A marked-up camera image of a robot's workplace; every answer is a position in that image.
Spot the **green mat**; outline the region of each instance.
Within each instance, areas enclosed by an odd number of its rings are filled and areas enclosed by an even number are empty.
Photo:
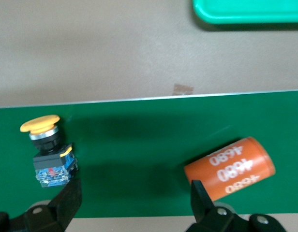
[[[276,174],[219,201],[240,214],[298,213],[298,91],[0,109],[0,211],[11,217],[61,189],[41,188],[37,150],[19,131],[48,114],[74,142],[78,218],[192,215],[184,164],[248,136]]]

